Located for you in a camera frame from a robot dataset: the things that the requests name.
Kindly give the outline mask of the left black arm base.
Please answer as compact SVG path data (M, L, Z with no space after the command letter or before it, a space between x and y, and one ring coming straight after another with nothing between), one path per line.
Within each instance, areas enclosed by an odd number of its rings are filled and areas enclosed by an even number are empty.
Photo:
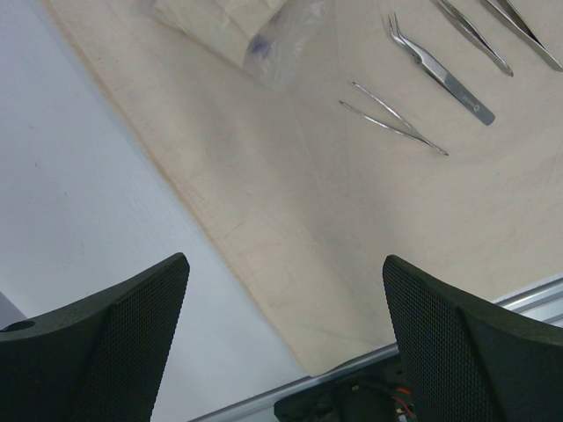
M285 397L279 421L415 421L413 397L395 357Z

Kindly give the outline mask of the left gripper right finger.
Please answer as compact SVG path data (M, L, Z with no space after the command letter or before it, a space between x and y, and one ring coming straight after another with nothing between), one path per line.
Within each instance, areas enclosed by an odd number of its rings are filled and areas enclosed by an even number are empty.
M390 255L384 292L419 421L560 421L562 330Z

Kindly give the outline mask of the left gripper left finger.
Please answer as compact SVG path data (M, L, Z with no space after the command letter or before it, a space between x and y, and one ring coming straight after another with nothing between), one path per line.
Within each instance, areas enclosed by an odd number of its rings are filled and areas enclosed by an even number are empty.
M186 294L176 253L1 330L3 421L150 420Z

